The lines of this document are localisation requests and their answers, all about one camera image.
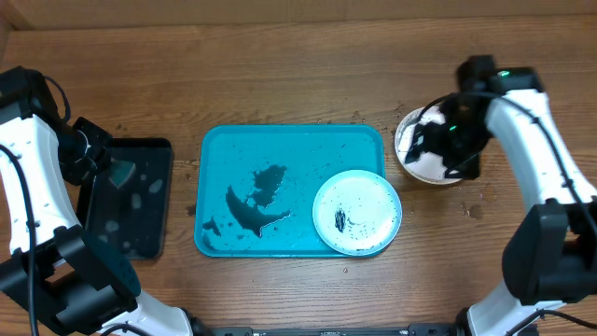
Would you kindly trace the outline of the white round plate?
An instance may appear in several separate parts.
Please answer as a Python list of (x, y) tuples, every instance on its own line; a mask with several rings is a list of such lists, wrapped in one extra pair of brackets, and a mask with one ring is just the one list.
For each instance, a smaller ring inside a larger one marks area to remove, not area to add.
[(422, 108), (411, 111), (398, 124), (395, 132), (395, 152), (400, 165), (413, 177), (425, 183), (432, 185), (451, 185), (464, 180), (461, 173), (465, 168), (471, 167), (480, 170), (480, 154), (472, 157), (469, 161), (463, 164), (460, 168), (455, 168), (449, 173), (449, 177), (445, 174), (448, 168), (443, 164), (442, 158), (435, 153), (424, 152), (419, 159), (412, 163), (405, 163), (405, 159), (410, 149), (414, 134), (414, 122)]

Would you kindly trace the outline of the dark green sponge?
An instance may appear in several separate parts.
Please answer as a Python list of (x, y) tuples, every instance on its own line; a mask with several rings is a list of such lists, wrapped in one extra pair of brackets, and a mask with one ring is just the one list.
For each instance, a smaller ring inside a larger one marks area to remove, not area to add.
[(135, 170), (134, 162), (112, 159), (108, 169), (108, 179), (117, 189), (120, 189), (134, 175)]

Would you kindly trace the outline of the light blue round plate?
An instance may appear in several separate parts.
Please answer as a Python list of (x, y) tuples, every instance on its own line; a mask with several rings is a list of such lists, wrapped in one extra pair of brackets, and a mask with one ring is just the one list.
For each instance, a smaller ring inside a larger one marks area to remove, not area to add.
[(330, 177), (317, 191), (312, 220), (321, 240), (342, 255), (373, 257), (396, 238), (402, 203), (382, 176), (349, 170)]

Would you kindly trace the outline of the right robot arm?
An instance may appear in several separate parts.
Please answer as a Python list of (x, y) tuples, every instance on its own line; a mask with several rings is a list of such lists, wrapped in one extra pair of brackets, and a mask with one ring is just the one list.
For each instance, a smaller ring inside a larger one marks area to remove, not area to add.
[(458, 89), (410, 112), (395, 133), (413, 177), (449, 185), (479, 177), (497, 140), (521, 190), (525, 217), (502, 255), (502, 280), (450, 324), (412, 324), (411, 335), (535, 335), (536, 322), (596, 292), (596, 189), (578, 169), (531, 67), (468, 58)]

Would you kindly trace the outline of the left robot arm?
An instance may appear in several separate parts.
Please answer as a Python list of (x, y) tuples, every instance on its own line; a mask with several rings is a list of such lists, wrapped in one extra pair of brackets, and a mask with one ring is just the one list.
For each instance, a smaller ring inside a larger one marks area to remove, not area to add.
[(10, 215), (2, 292), (58, 335), (205, 335), (199, 318), (143, 291), (132, 262), (162, 253), (174, 153), (73, 119), (58, 83), (1, 76), (1, 178)]

